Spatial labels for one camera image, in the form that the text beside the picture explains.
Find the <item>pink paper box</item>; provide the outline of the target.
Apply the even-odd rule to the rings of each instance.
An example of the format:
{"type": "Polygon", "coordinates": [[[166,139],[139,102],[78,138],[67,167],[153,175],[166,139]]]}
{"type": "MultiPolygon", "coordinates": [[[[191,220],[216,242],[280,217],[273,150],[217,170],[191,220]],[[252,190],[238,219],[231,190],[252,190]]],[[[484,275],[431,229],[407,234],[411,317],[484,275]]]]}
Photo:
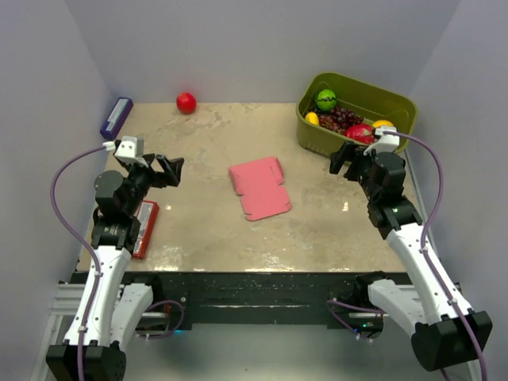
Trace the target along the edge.
{"type": "Polygon", "coordinates": [[[248,221],[258,221],[291,209],[292,204],[283,185],[283,169],[277,157],[234,165],[228,171],[248,221]]]}

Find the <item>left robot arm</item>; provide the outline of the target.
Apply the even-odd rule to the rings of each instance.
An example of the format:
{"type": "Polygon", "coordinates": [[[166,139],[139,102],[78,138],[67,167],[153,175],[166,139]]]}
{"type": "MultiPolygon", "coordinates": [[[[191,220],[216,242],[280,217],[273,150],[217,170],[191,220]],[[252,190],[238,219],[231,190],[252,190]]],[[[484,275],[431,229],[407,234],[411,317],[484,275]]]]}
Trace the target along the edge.
{"type": "Polygon", "coordinates": [[[136,213],[148,191],[177,187],[184,160],[146,154],[125,163],[125,175],[104,171],[94,181],[90,270],[74,320],[62,343],[49,346],[46,364],[57,380],[121,380],[125,349],[143,313],[164,304],[164,292],[149,283],[121,281],[132,259],[140,222],[136,213]]]}

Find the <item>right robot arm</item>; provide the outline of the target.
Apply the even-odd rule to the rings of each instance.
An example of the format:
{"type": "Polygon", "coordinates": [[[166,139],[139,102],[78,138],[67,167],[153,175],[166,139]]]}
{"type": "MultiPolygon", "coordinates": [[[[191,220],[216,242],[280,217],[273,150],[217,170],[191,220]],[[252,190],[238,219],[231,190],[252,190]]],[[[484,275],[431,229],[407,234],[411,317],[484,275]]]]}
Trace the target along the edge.
{"type": "Polygon", "coordinates": [[[442,371],[478,360],[484,371],[483,350],[492,321],[486,312],[474,311],[427,241],[421,216],[403,194],[405,160],[393,152],[346,142],[330,156],[330,173],[338,173],[344,163],[350,164],[344,177],[361,186],[371,223],[397,254],[418,295],[413,300],[376,272],[358,278],[353,293],[356,307],[388,314],[409,336],[425,370],[442,371]]]}

